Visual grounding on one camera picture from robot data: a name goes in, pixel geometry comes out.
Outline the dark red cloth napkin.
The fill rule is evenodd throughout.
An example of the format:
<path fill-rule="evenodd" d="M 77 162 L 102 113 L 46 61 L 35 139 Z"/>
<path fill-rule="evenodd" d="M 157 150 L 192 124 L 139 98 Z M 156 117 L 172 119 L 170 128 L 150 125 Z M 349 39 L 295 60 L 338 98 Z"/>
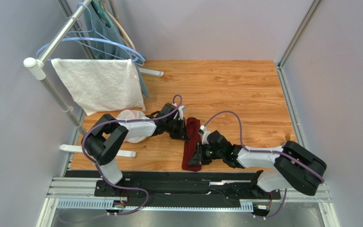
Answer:
<path fill-rule="evenodd" d="M 201 166 L 191 166 L 188 164 L 190 159 L 193 157 L 197 143 L 201 142 L 201 137 L 198 133 L 200 129 L 200 120 L 194 117 L 190 117 L 186 121 L 186 132 L 189 137 L 189 141 L 184 143 L 183 159 L 182 159 L 182 170 L 198 172 L 201 170 Z"/>

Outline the wooden handled fork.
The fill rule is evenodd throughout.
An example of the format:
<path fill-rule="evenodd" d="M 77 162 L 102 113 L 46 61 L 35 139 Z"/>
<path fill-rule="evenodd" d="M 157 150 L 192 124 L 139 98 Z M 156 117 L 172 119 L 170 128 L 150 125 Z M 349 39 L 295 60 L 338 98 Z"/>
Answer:
<path fill-rule="evenodd" d="M 290 130 L 285 131 L 285 140 L 291 141 L 291 131 Z"/>

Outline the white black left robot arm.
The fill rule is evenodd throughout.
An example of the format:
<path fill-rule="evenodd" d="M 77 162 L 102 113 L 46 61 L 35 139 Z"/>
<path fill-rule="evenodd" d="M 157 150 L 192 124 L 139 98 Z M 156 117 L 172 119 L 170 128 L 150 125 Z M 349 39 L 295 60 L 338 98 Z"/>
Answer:
<path fill-rule="evenodd" d="M 167 103 L 151 115 L 137 119 L 116 119 L 110 114 L 103 115 L 86 133 L 81 148 L 86 157 L 92 159 L 102 178 L 117 184 L 123 174 L 119 169 L 116 156 L 128 139 L 153 137 L 168 133 L 173 140 L 189 141 L 186 132 L 184 112 L 186 107 Z"/>

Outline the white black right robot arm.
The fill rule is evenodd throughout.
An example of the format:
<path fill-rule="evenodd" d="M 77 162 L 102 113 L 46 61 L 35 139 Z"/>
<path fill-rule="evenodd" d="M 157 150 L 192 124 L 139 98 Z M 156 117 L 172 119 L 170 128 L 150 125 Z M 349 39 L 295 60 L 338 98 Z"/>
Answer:
<path fill-rule="evenodd" d="M 220 159 L 231 168 L 259 167 L 252 183 L 265 192 L 293 188 L 313 196 L 323 183 L 327 164 L 295 141 L 273 148 L 253 148 L 232 144 L 218 131 L 199 129 L 190 166 L 208 165 Z"/>

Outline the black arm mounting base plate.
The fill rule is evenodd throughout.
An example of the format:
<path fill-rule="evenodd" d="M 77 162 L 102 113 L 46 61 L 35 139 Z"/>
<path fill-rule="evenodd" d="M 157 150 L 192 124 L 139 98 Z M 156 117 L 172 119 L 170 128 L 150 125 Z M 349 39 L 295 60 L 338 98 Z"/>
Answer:
<path fill-rule="evenodd" d="M 178 208 L 237 208 L 241 200 L 257 203 L 277 202 L 283 190 L 262 191 L 251 184 L 255 173 L 250 172 L 148 172 L 124 171 L 118 182 L 127 190 L 105 183 L 97 171 L 73 170 L 66 177 L 96 178 L 92 195 L 95 197 L 123 197 L 126 204 L 138 206 L 147 200 L 147 207 Z"/>

